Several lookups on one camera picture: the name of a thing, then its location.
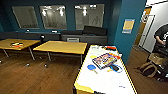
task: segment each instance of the door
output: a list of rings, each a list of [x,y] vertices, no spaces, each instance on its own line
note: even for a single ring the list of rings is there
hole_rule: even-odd
[[[145,8],[145,10],[144,10],[144,12],[143,12],[143,16],[144,16],[144,15],[149,15],[149,14],[150,14],[150,11],[151,11],[151,7]],[[138,44],[139,44],[147,20],[148,20],[148,18],[142,17],[142,19],[141,19],[141,24],[140,24],[140,26],[139,26],[138,34],[137,34],[137,36],[136,36],[136,40],[135,40],[135,42],[134,42],[134,45],[138,45]]]

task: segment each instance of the wall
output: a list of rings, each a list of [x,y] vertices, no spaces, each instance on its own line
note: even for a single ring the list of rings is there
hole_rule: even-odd
[[[144,42],[143,48],[146,49],[149,52],[152,52],[154,44],[155,44],[155,39],[154,39],[154,33],[156,32],[156,30],[161,27],[164,24],[168,24],[168,2],[165,3],[160,3],[160,4],[156,4],[152,6],[150,15],[155,15],[153,24],[149,30],[149,33],[146,37],[146,40]],[[148,21],[146,23],[145,29],[144,29],[144,33],[146,32],[146,28],[148,30],[150,26],[150,22]]]
[[[44,5],[65,5],[67,15],[68,30],[75,30],[75,10],[78,4],[105,4],[103,27],[108,29],[108,44],[117,46],[123,54],[123,61],[126,64],[139,21],[145,8],[146,0],[4,0],[5,11],[10,20],[14,31],[25,32],[20,29],[12,12],[12,6],[34,6],[39,29],[31,29],[35,32],[51,32],[51,29],[44,29],[39,6]],[[135,19],[134,28],[131,34],[122,34],[122,27],[125,19]]]
[[[9,21],[9,18],[7,17],[3,4],[0,1],[0,32],[4,31],[13,31],[13,27]]]
[[[145,9],[145,3],[146,0],[122,0],[113,44],[116,45],[119,52],[123,54],[122,59],[124,62],[127,62],[130,55],[130,51],[140,25],[140,18],[143,14],[143,10]],[[122,34],[125,19],[135,19],[131,34]]]

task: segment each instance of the table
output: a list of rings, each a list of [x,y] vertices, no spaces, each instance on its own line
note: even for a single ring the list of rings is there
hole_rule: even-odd
[[[82,54],[84,54],[86,46],[87,43],[81,42],[48,41],[33,50],[47,51],[49,61],[51,61],[49,52],[80,54],[82,63]]]
[[[114,63],[121,67],[122,72],[120,73],[109,71],[110,67],[102,70],[96,67],[95,70],[98,73],[96,74],[87,68],[89,64],[94,65],[91,57],[109,52],[119,55],[117,50],[109,51],[103,49],[102,46],[91,45],[74,83],[76,94],[93,94],[94,92],[101,92],[103,94],[137,94],[122,59],[118,59]]]
[[[32,46],[32,45],[34,45],[38,42],[40,42],[40,41],[39,40],[22,40],[22,39],[5,39],[5,40],[0,41],[0,49],[3,49],[6,56],[9,57],[9,55],[6,52],[5,49],[22,50],[22,49],[25,49],[25,48],[28,47],[33,60],[35,60],[30,46]],[[11,47],[11,43],[22,43],[23,46],[21,46],[21,47]]]

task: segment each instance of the paper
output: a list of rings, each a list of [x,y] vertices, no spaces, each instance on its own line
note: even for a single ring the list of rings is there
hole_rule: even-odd
[[[122,33],[131,34],[135,19],[125,19]]]

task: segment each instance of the white table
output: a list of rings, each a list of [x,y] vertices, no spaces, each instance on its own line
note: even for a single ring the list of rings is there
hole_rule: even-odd
[[[96,74],[90,71],[87,66],[93,64],[91,56],[100,56],[105,53],[118,54],[118,51],[107,51],[100,46],[92,45],[83,62],[82,68],[74,83],[77,94],[91,94],[94,91],[105,94],[136,94],[134,85],[128,75],[128,72],[121,59],[118,59],[114,64],[119,65],[123,71],[117,73],[115,71],[107,72],[110,67],[100,70],[96,67]]]

